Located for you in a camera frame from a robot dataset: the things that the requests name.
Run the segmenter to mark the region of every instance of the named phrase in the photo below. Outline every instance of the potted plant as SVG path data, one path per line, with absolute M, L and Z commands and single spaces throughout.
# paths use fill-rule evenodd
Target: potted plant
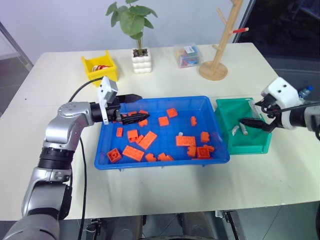
M 132 3 L 138 0 L 125 0 L 128 6 L 117 7 L 117 2 L 112 3 L 105 15 L 111 16 L 111 27 L 117 22 L 120 23 L 124 34 L 136 40 L 137 49 L 132 49 L 132 63 L 135 73 L 149 73 L 152 70 L 151 52 L 149 48 L 143 48 L 144 27 L 153 29 L 154 26 L 147 19 L 149 14 L 158 17 L 156 12 L 149 7 L 135 5 Z

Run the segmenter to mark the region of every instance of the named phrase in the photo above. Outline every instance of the wooden coat stand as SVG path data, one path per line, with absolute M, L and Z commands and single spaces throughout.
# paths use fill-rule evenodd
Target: wooden coat stand
M 219 8 L 217 9 L 221 20 L 225 24 L 225 28 L 224 28 L 224 32 L 220 40 L 219 46 L 212 45 L 212 47 L 216 49 L 216 54 L 214 56 L 213 61 L 206 61 L 202 63 L 200 66 L 199 72 L 202 77 L 212 81 L 222 80 L 226 77 L 228 73 L 228 69 L 225 65 L 220 63 L 220 60 L 222 55 L 224 54 L 225 48 L 227 46 L 227 42 L 229 38 L 232 36 L 232 34 L 243 33 L 249 30 L 248 27 L 233 30 L 233 27 L 235 25 L 235 22 L 238 17 L 243 1 L 244 0 L 231 0 L 233 6 L 229 14 L 228 20 L 224 18 L 220 9 Z

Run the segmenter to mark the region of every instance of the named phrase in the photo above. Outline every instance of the yellow bin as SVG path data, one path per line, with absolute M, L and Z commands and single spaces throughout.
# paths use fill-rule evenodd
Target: yellow bin
M 84 65 L 85 73 L 90 80 L 98 79 L 103 76 L 107 76 L 109 79 L 113 81 L 118 81 L 118 71 L 117 66 L 115 65 L 114 61 L 112 60 L 109 52 L 105 50 L 104 56 L 99 56 L 92 59 L 85 59 L 85 57 L 81 57 L 81 60 Z M 105 65 L 110 66 L 103 68 L 101 70 L 92 71 L 92 68 L 96 65 Z M 93 84 L 96 87 L 99 87 L 101 81 L 94 81 Z

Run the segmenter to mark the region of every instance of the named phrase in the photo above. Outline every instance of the white wall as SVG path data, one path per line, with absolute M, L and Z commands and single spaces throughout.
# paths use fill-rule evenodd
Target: white wall
M 237 28 L 250 0 L 244 0 Z M 133 39 L 110 25 L 106 10 L 114 0 L 7 0 L 0 7 L 0 22 L 35 63 L 44 52 L 133 48 Z M 118 6 L 125 1 L 118 1 Z M 147 47 L 218 43 L 224 25 L 216 8 L 227 18 L 230 0 L 140 0 L 158 18 L 145 29 Z
M 6 37 L 0 32 L 0 60 L 19 56 L 14 47 L 8 42 Z

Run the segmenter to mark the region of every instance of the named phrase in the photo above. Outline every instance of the wooden stand base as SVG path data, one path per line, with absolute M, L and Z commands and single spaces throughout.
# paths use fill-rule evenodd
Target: wooden stand base
M 212 63 L 213 63 L 212 61 L 206 61 L 202 63 L 199 69 L 200 75 L 205 79 L 209 79 L 212 81 L 219 81 L 224 79 L 228 73 L 227 67 L 222 63 L 219 63 L 216 71 L 212 72 L 211 70 Z

